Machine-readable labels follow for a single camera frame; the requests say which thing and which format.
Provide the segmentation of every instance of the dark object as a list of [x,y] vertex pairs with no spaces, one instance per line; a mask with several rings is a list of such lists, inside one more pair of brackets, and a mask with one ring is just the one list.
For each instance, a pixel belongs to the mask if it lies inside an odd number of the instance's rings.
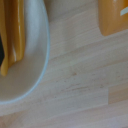
[[0,66],[3,62],[3,59],[4,59],[4,49],[3,49],[2,40],[0,36]]

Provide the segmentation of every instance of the white ceramic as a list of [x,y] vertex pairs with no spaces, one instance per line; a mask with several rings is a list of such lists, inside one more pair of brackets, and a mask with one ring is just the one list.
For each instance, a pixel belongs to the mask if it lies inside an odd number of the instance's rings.
[[25,1],[26,51],[24,59],[0,76],[0,104],[26,97],[41,81],[49,58],[49,25],[43,0]]

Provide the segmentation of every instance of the wooden floor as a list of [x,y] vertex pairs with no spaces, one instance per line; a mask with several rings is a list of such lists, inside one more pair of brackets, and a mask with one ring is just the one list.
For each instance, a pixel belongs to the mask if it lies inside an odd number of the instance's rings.
[[97,0],[45,0],[51,53],[37,89],[0,106],[0,128],[128,128],[128,30],[103,37]]

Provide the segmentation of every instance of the stain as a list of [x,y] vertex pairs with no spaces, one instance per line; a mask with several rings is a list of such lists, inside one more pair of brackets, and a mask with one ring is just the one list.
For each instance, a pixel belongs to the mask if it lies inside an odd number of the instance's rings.
[[73,76],[76,76],[76,75],[77,75],[77,73],[76,73],[76,72],[74,72],[72,75],[73,75]]

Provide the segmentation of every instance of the yellow object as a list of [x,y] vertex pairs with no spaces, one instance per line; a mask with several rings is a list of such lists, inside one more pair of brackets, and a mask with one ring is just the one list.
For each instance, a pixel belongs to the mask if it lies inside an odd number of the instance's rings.
[[99,0],[99,24],[103,35],[128,28],[128,0]]
[[0,0],[0,33],[5,52],[1,74],[24,56],[24,0]]
[[5,11],[4,11],[4,0],[0,0],[0,34],[4,49],[4,60],[1,65],[1,74],[3,76],[7,75],[8,72],[8,49],[7,49],[7,35],[6,35],[6,25],[5,25]]
[[4,0],[9,67],[24,56],[24,0]]

